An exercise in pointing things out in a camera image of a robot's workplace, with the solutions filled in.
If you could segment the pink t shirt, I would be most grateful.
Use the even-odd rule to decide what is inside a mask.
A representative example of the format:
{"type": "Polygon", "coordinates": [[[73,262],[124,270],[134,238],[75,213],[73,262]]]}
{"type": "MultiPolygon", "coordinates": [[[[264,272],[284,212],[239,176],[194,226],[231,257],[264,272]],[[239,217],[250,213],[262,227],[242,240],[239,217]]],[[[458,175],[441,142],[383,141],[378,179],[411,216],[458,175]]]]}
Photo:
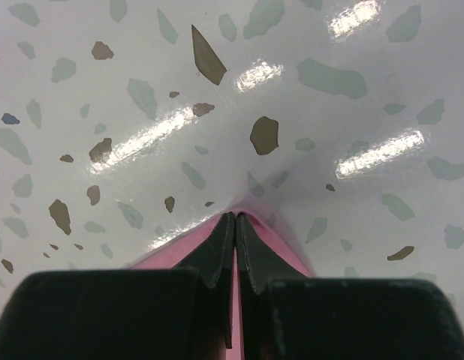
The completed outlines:
{"type": "MultiPolygon", "coordinates": [[[[261,220],[255,214],[243,208],[234,208],[235,215],[245,214],[252,223],[255,232],[261,240],[274,252],[276,252],[285,262],[294,267],[301,274],[312,277],[314,272],[302,262],[301,258],[290,248],[286,241],[274,232],[269,223],[261,220]]],[[[219,216],[211,217],[201,225],[183,233],[182,235],[169,241],[165,246],[149,253],[138,263],[132,266],[133,269],[170,269],[178,264],[183,258],[201,245],[212,229],[218,223],[219,216]]],[[[220,359],[240,360],[244,358],[243,351],[243,324],[241,320],[241,290],[238,265],[233,267],[233,286],[231,290],[230,315],[232,328],[232,347],[220,350],[220,359]]]]}

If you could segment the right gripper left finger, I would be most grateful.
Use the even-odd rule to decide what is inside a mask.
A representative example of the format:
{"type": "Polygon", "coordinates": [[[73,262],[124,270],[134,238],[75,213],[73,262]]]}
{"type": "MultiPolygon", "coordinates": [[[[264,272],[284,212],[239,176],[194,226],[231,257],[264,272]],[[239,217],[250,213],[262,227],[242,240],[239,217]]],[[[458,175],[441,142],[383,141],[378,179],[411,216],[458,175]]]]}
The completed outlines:
{"type": "Polygon", "coordinates": [[[43,271],[0,317],[0,359],[222,359],[232,346],[235,217],[168,269],[43,271]]]}

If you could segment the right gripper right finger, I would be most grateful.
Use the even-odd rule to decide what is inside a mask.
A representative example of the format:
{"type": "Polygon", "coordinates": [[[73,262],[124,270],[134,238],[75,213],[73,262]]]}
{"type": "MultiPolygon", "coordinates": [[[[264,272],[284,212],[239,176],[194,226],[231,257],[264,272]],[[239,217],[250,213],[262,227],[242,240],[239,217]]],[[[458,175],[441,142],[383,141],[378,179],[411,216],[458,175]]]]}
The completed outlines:
{"type": "Polygon", "coordinates": [[[236,219],[245,359],[464,359],[446,295],[416,278],[311,278],[236,219]]]}

